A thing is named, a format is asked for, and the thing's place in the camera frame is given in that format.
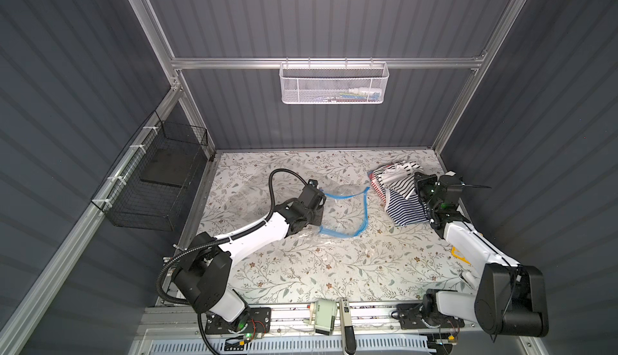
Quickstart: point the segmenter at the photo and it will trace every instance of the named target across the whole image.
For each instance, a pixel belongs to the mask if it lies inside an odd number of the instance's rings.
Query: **white cable tie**
[[[146,126],[144,128],[154,129],[155,134],[159,134],[159,128],[157,126]]]
[[[127,186],[127,181],[124,179],[124,176],[122,175],[117,175],[117,176],[108,176],[108,180],[116,181],[116,180],[120,180],[120,182],[122,182],[122,184],[124,184],[124,186]]]
[[[107,205],[109,205],[109,207],[112,207],[112,201],[109,198],[105,198],[105,199],[93,199],[93,202],[104,202]]]
[[[139,148],[141,148],[141,149],[142,149],[142,151],[144,152],[144,154],[146,154],[146,149],[145,149],[145,147],[144,147],[144,145],[143,145],[143,144],[135,144],[135,145],[130,145],[130,146],[129,146],[129,148],[131,148],[131,147],[139,147]]]

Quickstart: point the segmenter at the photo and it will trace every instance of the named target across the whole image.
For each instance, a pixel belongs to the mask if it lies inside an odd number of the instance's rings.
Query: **white wire basket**
[[[340,61],[282,63],[285,104],[380,104],[388,81],[386,63]]]

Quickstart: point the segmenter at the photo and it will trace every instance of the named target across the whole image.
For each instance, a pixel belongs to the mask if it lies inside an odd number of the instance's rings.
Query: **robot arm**
[[[232,233],[211,237],[196,235],[187,251],[173,258],[178,262],[172,281],[185,300],[165,294],[158,281],[158,293],[172,303],[189,304],[197,314],[216,313],[228,322],[228,329],[238,332],[249,319],[250,308],[235,291],[227,289],[230,270],[254,251],[285,237],[295,235],[307,224],[320,225],[326,196],[318,190],[318,182],[305,182],[298,198],[274,205],[272,177],[274,173],[290,170],[277,169],[269,177],[271,212]],[[164,266],[164,271],[171,263]]]
[[[415,173],[415,188],[431,227],[457,248],[481,275],[475,295],[430,289],[423,299],[424,318],[449,316],[479,323],[490,335],[545,336],[549,330],[543,274],[523,266],[477,232],[458,210],[466,185],[454,173]]]

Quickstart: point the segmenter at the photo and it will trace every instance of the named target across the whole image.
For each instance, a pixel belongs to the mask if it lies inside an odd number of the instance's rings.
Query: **folded clothing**
[[[426,223],[425,208],[414,193],[413,198],[405,199],[395,190],[386,189],[386,204],[384,210],[395,225],[405,227],[415,223]]]
[[[425,208],[414,191],[413,173],[421,166],[415,162],[396,162],[368,173],[384,210],[397,226],[426,223]]]

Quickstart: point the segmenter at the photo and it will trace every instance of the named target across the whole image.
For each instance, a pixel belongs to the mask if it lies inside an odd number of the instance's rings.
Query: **mounting plate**
[[[262,307],[262,308],[251,308],[249,310],[249,319],[253,319],[255,321],[256,327],[255,332],[267,333],[270,331],[270,321],[271,321],[271,309]],[[219,315],[215,315],[212,319],[209,317],[206,323],[206,335],[223,335],[228,333],[236,333],[230,332],[227,329],[228,323],[223,320]],[[247,333],[253,332],[253,324],[251,322],[247,323],[245,329],[238,333]]]
[[[418,330],[421,328],[428,328],[425,323],[421,321],[421,316],[418,311],[421,304],[422,302],[420,301],[418,303],[397,304],[397,311],[403,312],[403,314],[400,313],[400,318],[398,319],[401,329]],[[451,321],[455,327],[457,327],[457,324],[459,324],[459,328],[465,326],[462,319],[453,318]],[[449,322],[444,322],[440,325],[440,328],[452,328],[452,326]]]

